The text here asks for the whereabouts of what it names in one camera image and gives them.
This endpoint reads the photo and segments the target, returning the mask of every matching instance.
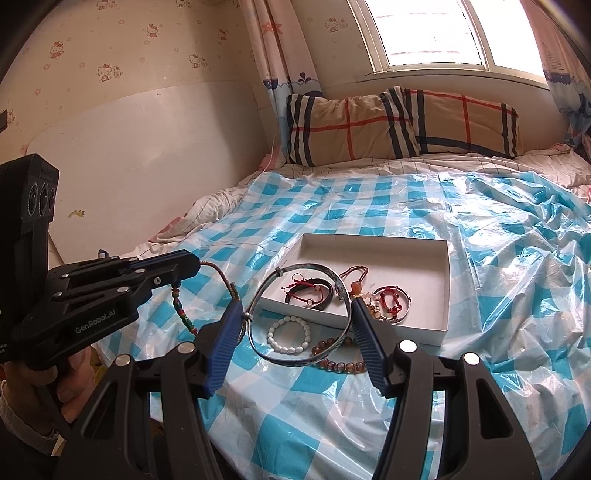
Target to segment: pillowcase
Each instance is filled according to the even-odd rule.
[[[519,115],[505,103],[457,93],[401,88],[421,155],[475,152],[485,157],[523,155]]]
[[[344,100],[290,95],[288,162],[311,167],[416,157],[416,134],[401,99],[400,87]]]

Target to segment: brown bead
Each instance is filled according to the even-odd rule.
[[[353,295],[361,295],[361,282],[360,281],[354,281],[351,284],[351,292],[353,293]]]

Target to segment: screw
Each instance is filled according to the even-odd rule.
[[[412,340],[403,340],[399,343],[399,347],[403,352],[413,353],[417,349],[417,344]]]
[[[469,365],[478,365],[480,357],[473,352],[468,352],[464,354],[464,361]]]
[[[178,347],[179,353],[192,353],[195,351],[195,344],[192,342],[183,342]]]
[[[123,355],[119,355],[115,359],[115,365],[117,365],[118,367],[124,367],[125,365],[129,365],[130,363],[131,363],[131,357],[127,353],[124,353]]]

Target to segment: human hand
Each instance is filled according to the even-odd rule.
[[[73,422],[95,389],[94,370],[90,364],[90,347],[68,359],[70,369],[57,384],[57,397],[63,403],[61,414],[69,423]],[[35,391],[35,387],[49,385],[57,377],[57,368],[43,372],[29,369],[23,362],[4,364],[7,384],[4,386],[5,399],[18,417],[41,435],[49,434],[53,419]]]

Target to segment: person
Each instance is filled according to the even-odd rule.
[[[95,389],[90,347],[72,355],[68,363],[70,369],[59,379],[56,393],[63,403],[61,413],[71,423]],[[58,460],[51,456],[58,434],[35,387],[54,382],[57,368],[36,372],[23,362],[7,362],[2,368],[5,380],[0,385],[0,476],[15,480],[50,479]]]

